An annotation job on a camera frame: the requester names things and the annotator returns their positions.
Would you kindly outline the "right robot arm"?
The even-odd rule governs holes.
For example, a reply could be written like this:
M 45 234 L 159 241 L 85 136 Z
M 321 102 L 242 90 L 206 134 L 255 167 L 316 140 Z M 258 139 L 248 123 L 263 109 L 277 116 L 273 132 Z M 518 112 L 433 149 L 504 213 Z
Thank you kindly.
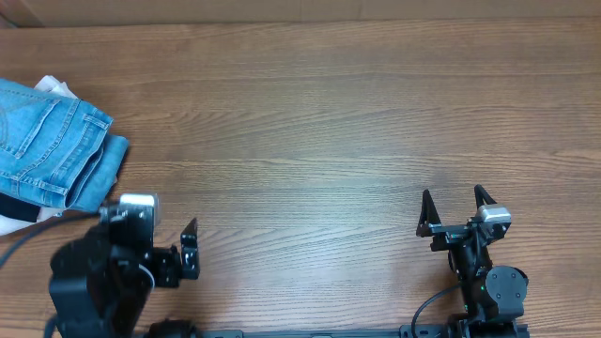
M 464 224 L 444 225 L 430 191 L 423 191 L 416 235 L 431 238 L 433 252 L 446 252 L 457 284 L 426 300 L 410 322 L 410 335 L 420 337 L 420 314 L 431 303 L 456 290 L 464 301 L 462 314 L 450 315 L 447 322 L 428 331 L 438 337 L 528 337 L 526 325 L 517 319 L 524 315 L 529 278 L 521 269 L 493 264 L 487 246 L 503 239 L 511 225 L 507 207 L 497 203 L 478 184 L 474 187 L 475 215 Z

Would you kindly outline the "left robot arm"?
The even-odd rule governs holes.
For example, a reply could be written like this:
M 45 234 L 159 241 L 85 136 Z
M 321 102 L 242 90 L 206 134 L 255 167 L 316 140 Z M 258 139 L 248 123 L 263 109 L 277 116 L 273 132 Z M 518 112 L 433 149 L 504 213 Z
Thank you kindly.
M 169 248 L 153 243 L 157 223 L 155 203 L 111 203 L 97 225 L 55 252 L 49 294 L 56 313 L 45 336 L 132 337 L 152 291 L 198 278 L 197 221 Z

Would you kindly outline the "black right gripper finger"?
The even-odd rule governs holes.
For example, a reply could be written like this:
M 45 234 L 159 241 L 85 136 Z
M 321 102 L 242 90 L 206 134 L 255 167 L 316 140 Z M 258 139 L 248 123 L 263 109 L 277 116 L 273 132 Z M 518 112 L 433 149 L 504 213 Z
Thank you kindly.
M 418 229 L 430 229 L 441 226 L 441 220 L 429 190 L 424 190 Z
M 485 188 L 481 184 L 477 184 L 474 186 L 474 197 L 477 208 L 480 208 L 485 205 L 496 204 L 496 201 L 490 196 L 490 194 L 485 190 Z

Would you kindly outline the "folded black garment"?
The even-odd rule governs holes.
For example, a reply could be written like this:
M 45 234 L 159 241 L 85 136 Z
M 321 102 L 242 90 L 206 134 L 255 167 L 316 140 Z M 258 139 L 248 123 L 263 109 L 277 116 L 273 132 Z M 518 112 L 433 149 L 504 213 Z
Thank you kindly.
M 7 218 L 36 223 L 41 207 L 1 194 L 0 213 Z

